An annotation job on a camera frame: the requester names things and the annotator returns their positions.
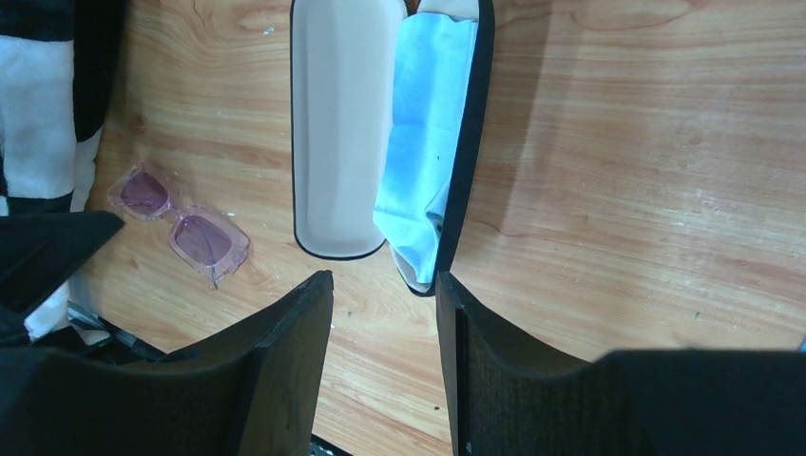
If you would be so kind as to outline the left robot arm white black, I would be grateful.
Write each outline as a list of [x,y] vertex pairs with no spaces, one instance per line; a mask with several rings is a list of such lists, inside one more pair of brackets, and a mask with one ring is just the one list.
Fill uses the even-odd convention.
[[70,319],[68,281],[124,222],[106,211],[1,219],[1,345],[55,347],[125,364],[164,352],[88,311]]

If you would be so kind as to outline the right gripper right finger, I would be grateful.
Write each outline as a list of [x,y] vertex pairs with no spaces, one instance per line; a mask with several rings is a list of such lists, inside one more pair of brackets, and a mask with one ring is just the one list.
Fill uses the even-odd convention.
[[435,285],[457,455],[801,455],[800,351],[618,350],[587,362],[458,279]]

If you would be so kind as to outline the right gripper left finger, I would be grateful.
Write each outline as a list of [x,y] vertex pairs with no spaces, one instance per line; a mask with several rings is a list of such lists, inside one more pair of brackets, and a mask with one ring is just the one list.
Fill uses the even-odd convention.
[[329,271],[159,361],[1,352],[5,455],[305,455],[334,307]]

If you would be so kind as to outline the pink transparent sunglasses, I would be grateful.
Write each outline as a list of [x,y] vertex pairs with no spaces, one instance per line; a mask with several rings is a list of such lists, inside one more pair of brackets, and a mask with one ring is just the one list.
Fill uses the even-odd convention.
[[132,166],[109,188],[107,198],[133,219],[167,221],[169,247],[212,291],[250,255],[250,238],[229,216],[205,205],[185,204],[174,180],[154,163]]

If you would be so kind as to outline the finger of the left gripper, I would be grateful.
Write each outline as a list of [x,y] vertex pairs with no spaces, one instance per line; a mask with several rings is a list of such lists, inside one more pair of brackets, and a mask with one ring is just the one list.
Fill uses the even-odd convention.
[[1,314],[29,314],[124,226],[107,211],[2,217]]

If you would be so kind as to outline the light blue cleaning cloth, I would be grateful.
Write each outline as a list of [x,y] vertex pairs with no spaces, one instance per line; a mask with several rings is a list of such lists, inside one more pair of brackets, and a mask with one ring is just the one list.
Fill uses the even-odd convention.
[[373,219],[419,293],[433,280],[477,31],[474,20],[420,12],[397,34],[392,129]]

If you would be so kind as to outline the black glasses case beige lining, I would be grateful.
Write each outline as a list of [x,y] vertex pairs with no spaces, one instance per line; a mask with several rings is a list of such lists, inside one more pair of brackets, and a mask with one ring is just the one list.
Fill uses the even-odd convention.
[[314,257],[353,260],[391,246],[373,213],[392,129],[401,23],[420,12],[478,24],[467,100],[430,288],[452,263],[481,146],[495,35],[490,1],[296,1],[290,10],[294,233]]

